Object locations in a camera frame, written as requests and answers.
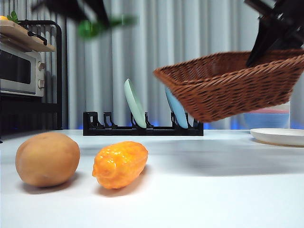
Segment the brown potato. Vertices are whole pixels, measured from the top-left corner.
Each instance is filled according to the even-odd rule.
[[[42,133],[26,140],[17,150],[16,170],[27,184],[49,187],[66,182],[80,158],[78,144],[62,133]]]

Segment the oven window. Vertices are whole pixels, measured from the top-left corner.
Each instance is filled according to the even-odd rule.
[[[30,61],[0,50],[0,78],[30,84]]]

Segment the gray curtain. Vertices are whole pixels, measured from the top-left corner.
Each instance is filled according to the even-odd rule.
[[[69,117],[65,124],[70,129],[81,128],[83,111],[99,114],[110,111],[116,124],[129,125],[130,111],[123,88],[127,78],[132,80],[150,122],[169,125],[170,109],[164,85],[154,77],[153,70],[210,53],[251,50],[258,29],[258,14],[240,0],[105,0],[108,14],[137,15],[139,24],[83,41],[72,21],[47,10],[32,14],[29,6],[34,2],[36,0],[1,0],[0,12],[7,15],[15,9],[20,19],[52,19],[63,29],[67,45],[67,53],[63,53],[66,64],[63,73],[68,77],[65,113]],[[83,7],[94,18],[90,9]],[[52,31],[41,33],[52,39]],[[43,55],[47,62],[53,63],[55,54]],[[48,83],[51,83],[56,67],[48,67]],[[291,101],[292,127],[304,126],[303,89],[301,78]],[[50,101],[51,93],[54,91],[48,90]],[[205,127],[246,128],[242,115]]]

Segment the dish rack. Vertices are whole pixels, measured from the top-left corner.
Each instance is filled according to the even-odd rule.
[[[175,115],[171,112],[171,126],[153,126],[148,120],[148,113],[145,112],[147,128],[139,127],[130,113],[132,126],[118,126],[113,122],[112,113],[104,112],[101,124],[98,120],[97,112],[83,112],[83,135],[147,135],[147,136],[203,136],[204,125],[197,120],[193,121],[193,126],[189,124],[186,113],[188,129],[179,127],[176,124]]]

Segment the robotic arm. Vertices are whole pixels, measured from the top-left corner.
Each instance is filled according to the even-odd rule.
[[[261,0],[245,0],[260,13],[259,31],[247,66],[267,50],[299,49],[304,43],[304,1],[277,0],[273,8]]]

